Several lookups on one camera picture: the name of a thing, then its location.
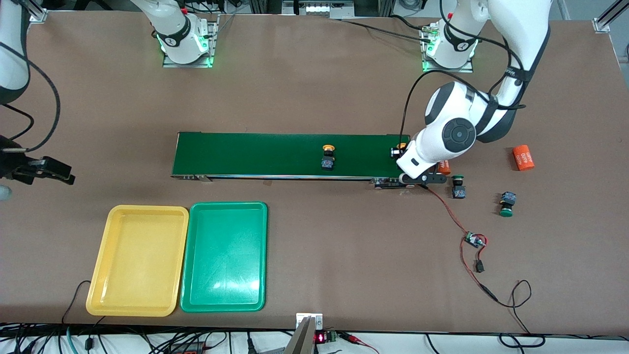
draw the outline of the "table surface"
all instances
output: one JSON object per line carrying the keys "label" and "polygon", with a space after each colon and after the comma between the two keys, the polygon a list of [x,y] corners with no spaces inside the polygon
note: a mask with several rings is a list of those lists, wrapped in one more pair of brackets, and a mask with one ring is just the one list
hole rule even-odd
{"label": "table surface", "polygon": [[[366,20],[412,34],[394,19]],[[629,218],[625,153],[629,95],[607,35],[589,22],[553,22],[552,36],[511,132],[451,161],[468,197],[447,199],[466,228],[488,236],[478,277],[502,301],[527,279],[518,314],[536,333],[629,334]],[[375,191],[365,182],[170,177],[177,132],[396,134],[421,70],[416,42],[318,17],[237,16],[221,33],[213,69],[163,69],[141,13],[51,13],[28,35],[30,58],[58,87],[62,116],[33,155],[73,167],[74,186],[3,180],[0,321],[59,322],[91,279],[103,227],[119,204],[261,200],[269,206],[267,299],[260,312],[112,317],[105,323],[291,328],[297,312],[325,326],[378,331],[520,331],[459,260],[461,231],[421,188]],[[484,31],[499,38],[490,26]],[[488,43],[475,73],[487,89],[506,55]],[[423,128],[430,95],[450,79],[427,76],[409,105],[406,133]],[[36,144],[54,101],[33,73],[15,103],[36,117],[20,138]],[[22,117],[3,110],[3,134]],[[536,168],[515,171],[528,144]],[[447,197],[448,186],[437,193]],[[504,191],[515,216],[498,215]],[[466,247],[471,262],[474,249]],[[87,287],[68,316],[93,323]],[[516,297],[521,300],[524,291]]]}

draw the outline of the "orange cylinder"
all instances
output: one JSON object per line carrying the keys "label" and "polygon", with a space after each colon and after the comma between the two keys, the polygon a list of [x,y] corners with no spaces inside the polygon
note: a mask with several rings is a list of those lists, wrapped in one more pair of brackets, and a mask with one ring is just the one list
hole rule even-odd
{"label": "orange cylinder", "polygon": [[450,163],[448,163],[448,160],[439,161],[437,172],[445,175],[450,174]]}
{"label": "orange cylinder", "polygon": [[518,165],[520,171],[527,171],[535,167],[531,152],[528,150],[528,146],[520,145],[513,148],[513,157],[515,157],[515,163]]}

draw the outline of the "gray floor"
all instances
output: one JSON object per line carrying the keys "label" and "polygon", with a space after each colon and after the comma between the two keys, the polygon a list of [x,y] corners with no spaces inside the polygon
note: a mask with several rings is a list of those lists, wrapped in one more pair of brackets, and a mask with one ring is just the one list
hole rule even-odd
{"label": "gray floor", "polygon": [[[123,11],[138,11],[138,8],[129,0],[105,0],[113,9]],[[592,20],[594,17],[598,17],[607,7],[609,7],[614,0],[555,0],[551,11],[551,20]],[[63,9],[72,9],[74,7],[75,0],[69,0]],[[564,17],[559,9],[559,3],[565,4]],[[443,0],[443,7],[445,11],[451,11],[456,5],[456,0]],[[88,10],[100,10],[101,8],[95,4],[90,3],[87,7]],[[428,0],[424,10],[408,10],[397,4],[394,8],[394,12],[401,16],[412,17],[439,17],[439,1]],[[629,47],[629,11],[625,11],[612,25],[611,28],[611,41],[616,50],[616,56],[618,57],[619,66],[625,77],[627,87],[629,88],[629,64],[628,60],[628,47]]]}

